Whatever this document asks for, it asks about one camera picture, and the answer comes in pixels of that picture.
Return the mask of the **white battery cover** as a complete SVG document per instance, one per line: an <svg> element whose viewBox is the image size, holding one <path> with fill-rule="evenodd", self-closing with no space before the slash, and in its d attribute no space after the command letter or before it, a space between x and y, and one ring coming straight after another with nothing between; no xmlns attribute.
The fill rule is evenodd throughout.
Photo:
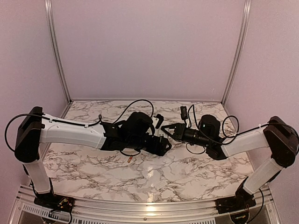
<svg viewBox="0 0 299 224"><path fill-rule="evenodd" d="M156 189L161 189L161 188L165 187L166 185L167 185L167 182L162 181L162 182L158 183L158 184L155 186L155 188L156 188Z"/></svg>

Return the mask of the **white remote control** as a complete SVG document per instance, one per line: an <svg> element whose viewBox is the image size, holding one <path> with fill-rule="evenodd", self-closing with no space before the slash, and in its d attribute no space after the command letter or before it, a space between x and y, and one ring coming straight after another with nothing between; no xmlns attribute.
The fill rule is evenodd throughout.
<svg viewBox="0 0 299 224"><path fill-rule="evenodd" d="M158 137L163 137L163 138L168 138L168 135L163 131L161 130L160 128L156 130L157 131L157 136Z"/></svg>

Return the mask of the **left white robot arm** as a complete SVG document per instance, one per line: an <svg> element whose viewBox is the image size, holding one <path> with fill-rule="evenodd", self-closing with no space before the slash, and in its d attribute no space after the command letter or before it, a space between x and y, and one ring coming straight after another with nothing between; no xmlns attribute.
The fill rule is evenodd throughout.
<svg viewBox="0 0 299 224"><path fill-rule="evenodd" d="M104 151L137 152L164 156L170 149L168 138L157 134L159 118L143 112L133 112L126 120L115 123L98 120L93 124L76 123L43 113L34 107L18 127L14 155L27 171L35 192L48 207L59 204L51 180L39 155L41 143L64 143L92 147Z"/></svg>

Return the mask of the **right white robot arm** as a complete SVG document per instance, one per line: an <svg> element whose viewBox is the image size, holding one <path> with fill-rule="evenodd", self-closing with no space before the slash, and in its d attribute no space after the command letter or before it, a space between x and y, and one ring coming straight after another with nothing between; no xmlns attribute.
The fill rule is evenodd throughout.
<svg viewBox="0 0 299 224"><path fill-rule="evenodd" d="M197 129L184 123L164 125L161 130L173 140L205 147L209 157L224 160L233 155L260 148L269 148L271 156L247 177L232 197L232 206L241 209L264 184L271 182L282 169L291 166L299 152L299 135L277 116L268 123L221 138L220 122L212 115L203 115Z"/></svg>

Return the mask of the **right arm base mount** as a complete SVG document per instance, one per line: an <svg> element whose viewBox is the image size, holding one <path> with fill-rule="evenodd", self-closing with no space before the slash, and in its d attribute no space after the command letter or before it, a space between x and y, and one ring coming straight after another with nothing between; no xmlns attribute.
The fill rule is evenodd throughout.
<svg viewBox="0 0 299 224"><path fill-rule="evenodd" d="M230 196L215 200L216 209L219 214L245 210L256 206L256 201L253 196L249 199L244 199L241 196Z"/></svg>

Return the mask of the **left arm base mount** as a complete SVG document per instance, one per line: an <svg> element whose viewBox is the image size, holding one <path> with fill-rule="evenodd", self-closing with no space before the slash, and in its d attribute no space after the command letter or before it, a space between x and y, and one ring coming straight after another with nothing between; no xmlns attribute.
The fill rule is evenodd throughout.
<svg viewBox="0 0 299 224"><path fill-rule="evenodd" d="M52 211L72 212L74 198L62 195L41 194L34 199L34 204L49 208Z"/></svg>

